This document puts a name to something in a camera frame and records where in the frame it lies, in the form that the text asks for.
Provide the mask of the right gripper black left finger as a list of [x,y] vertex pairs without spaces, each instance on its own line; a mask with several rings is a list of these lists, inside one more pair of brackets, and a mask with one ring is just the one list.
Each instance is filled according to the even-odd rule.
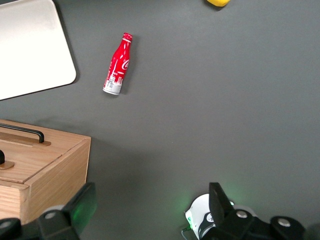
[[44,212],[37,220],[41,240],[79,240],[97,209],[96,185],[85,183],[62,209]]

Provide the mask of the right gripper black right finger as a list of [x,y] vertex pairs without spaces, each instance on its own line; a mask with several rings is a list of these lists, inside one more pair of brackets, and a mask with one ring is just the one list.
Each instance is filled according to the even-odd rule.
[[255,226],[250,211],[234,208],[218,182],[209,183],[209,211],[215,227],[207,233],[209,240],[249,240]]

